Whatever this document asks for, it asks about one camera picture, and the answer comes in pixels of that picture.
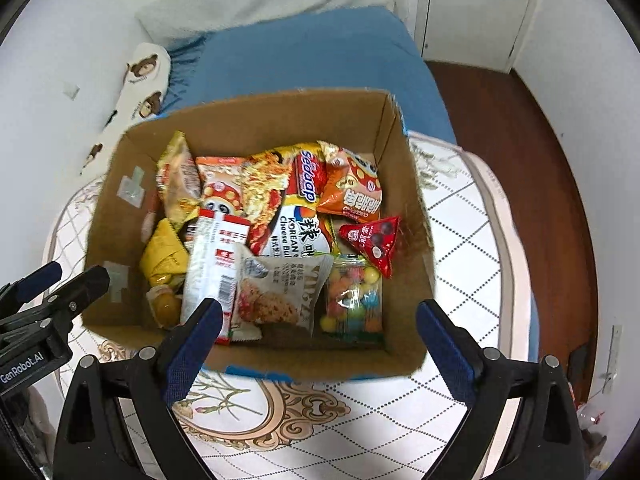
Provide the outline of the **yellow seasoning packet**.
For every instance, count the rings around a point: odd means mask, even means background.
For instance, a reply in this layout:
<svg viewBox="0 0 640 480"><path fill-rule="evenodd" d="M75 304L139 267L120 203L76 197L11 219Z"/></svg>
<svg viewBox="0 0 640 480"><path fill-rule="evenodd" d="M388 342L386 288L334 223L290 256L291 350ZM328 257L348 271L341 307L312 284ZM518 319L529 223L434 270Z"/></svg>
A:
<svg viewBox="0 0 640 480"><path fill-rule="evenodd" d="M140 269L151 287L165 285L179 288L186 278L189 253L167 219L156 229L140 260Z"/></svg>

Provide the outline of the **white red barcode packet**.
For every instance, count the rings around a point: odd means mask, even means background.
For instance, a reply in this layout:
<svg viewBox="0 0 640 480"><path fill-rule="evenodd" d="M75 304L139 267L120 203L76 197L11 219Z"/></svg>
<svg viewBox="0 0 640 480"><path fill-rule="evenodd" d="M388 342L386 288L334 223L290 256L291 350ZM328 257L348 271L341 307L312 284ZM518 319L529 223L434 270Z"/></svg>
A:
<svg viewBox="0 0 640 480"><path fill-rule="evenodd" d="M231 342L236 292L234 250L236 245L245 244L249 230L250 222L244 218L209 209L201 209L195 223L180 322L185 323L204 299L217 300L222 310L217 344Z"/></svg>

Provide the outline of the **yellow noodle packet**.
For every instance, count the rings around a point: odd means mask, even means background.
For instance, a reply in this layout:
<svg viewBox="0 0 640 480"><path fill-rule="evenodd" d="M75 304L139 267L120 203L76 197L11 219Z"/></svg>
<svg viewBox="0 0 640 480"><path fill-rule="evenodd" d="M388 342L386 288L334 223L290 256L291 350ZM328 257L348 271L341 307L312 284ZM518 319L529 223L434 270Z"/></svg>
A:
<svg viewBox="0 0 640 480"><path fill-rule="evenodd" d="M201 198L201 180L186 136L176 131L157 162L156 187L165 216L180 231Z"/></svg>

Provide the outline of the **white cookie snack packet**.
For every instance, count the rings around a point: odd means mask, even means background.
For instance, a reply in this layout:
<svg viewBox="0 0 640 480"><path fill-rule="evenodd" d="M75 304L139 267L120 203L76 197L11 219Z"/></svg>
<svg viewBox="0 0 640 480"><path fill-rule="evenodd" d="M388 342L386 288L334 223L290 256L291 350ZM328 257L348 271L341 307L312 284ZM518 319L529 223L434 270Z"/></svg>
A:
<svg viewBox="0 0 640 480"><path fill-rule="evenodd" d="M234 246L236 293L231 339L262 339L264 325L291 325L310 333L314 307L333 266L327 254L310 257L264 257Z"/></svg>

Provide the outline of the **red white mushroom packet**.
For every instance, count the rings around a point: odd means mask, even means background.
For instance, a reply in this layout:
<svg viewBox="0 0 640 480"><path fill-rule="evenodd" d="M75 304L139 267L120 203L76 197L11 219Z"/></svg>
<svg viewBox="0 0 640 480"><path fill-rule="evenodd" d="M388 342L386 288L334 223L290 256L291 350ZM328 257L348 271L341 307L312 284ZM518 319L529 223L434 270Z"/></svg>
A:
<svg viewBox="0 0 640 480"><path fill-rule="evenodd" d="M202 182L201 206L242 217L241 174L243 157L198 156L195 159Z"/></svg>

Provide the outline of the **bear print pillow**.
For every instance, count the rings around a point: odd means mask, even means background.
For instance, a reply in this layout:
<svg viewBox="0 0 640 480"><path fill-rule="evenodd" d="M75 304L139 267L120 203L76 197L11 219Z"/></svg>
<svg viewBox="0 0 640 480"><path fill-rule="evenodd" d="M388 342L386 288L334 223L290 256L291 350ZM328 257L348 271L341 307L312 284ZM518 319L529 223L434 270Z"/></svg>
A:
<svg viewBox="0 0 640 480"><path fill-rule="evenodd" d="M111 151L129 128L160 114L170 70L170 56L159 44L142 42L134 49L114 110L87 155L80 174L94 174L94 168L107 166Z"/></svg>

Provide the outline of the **colourful candy packet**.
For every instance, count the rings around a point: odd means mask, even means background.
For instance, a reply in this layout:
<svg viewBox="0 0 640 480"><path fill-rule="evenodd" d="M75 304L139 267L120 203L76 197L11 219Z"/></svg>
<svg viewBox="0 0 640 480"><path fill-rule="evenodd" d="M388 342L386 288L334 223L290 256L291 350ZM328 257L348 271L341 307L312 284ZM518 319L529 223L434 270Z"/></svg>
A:
<svg viewBox="0 0 640 480"><path fill-rule="evenodd" d="M326 280L320 330L350 344L382 344L383 278L366 259L337 256Z"/></svg>

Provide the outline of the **Sedaap noodle packet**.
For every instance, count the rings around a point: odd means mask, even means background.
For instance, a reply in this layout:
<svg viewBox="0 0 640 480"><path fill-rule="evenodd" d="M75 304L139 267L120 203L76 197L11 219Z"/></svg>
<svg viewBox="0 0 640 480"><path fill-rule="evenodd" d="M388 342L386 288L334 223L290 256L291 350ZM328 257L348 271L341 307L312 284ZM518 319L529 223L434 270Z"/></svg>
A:
<svg viewBox="0 0 640 480"><path fill-rule="evenodd" d="M317 142L250 156L241 174L250 251L267 257L335 255L333 229L328 217L317 210L325 184L326 161Z"/></svg>

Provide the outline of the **small dark red packet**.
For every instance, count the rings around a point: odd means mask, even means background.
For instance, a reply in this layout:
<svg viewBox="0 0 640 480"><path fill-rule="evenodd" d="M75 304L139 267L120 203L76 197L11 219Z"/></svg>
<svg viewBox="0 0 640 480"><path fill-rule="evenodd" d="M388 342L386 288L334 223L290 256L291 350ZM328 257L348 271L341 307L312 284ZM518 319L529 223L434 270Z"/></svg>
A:
<svg viewBox="0 0 640 480"><path fill-rule="evenodd" d="M367 223L344 224L338 229L338 236L384 278L391 278L399 227L399 217L387 217Z"/></svg>

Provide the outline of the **orange mushroom snack packet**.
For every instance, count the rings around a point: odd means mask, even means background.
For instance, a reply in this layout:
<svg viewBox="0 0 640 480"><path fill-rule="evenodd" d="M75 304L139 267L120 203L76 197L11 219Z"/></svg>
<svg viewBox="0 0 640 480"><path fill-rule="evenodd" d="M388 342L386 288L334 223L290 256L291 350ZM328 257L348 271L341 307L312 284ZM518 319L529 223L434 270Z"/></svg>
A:
<svg viewBox="0 0 640 480"><path fill-rule="evenodd" d="M376 167L346 148L319 144L326 161L326 184L317 210L359 223L378 220L383 191Z"/></svg>

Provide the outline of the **blue blanket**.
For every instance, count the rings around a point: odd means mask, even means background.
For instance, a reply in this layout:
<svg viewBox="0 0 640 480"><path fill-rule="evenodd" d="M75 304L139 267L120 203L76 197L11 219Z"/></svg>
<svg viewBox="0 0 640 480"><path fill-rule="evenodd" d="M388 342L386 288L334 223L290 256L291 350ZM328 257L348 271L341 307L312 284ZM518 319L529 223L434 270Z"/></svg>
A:
<svg viewBox="0 0 640 480"><path fill-rule="evenodd" d="M206 32L168 53L164 115L251 94L365 88L391 94L407 129L456 140L432 73L404 23L382 6Z"/></svg>

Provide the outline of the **white wardrobe door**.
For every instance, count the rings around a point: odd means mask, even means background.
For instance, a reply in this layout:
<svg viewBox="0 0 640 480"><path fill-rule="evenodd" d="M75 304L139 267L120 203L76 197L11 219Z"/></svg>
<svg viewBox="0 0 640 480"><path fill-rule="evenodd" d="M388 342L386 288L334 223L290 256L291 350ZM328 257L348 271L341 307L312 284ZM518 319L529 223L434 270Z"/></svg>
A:
<svg viewBox="0 0 640 480"><path fill-rule="evenodd" d="M508 72L537 0L426 0L416 23L424 60Z"/></svg>

